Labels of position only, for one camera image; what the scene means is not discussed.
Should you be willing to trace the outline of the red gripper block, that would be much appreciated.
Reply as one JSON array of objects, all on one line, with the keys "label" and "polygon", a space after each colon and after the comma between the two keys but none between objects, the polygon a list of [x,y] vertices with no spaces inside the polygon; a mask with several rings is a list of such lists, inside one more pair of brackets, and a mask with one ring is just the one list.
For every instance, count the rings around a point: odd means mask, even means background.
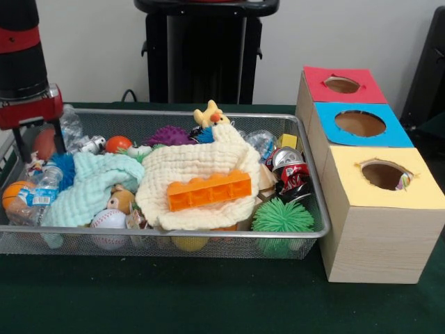
[{"label": "red gripper block", "polygon": [[29,147],[22,138],[20,127],[50,122],[54,127],[54,144],[58,154],[66,147],[59,118],[63,114],[63,100],[59,87],[51,83],[42,94],[24,100],[1,100],[1,129],[12,129],[17,148],[25,164],[32,161]]}]

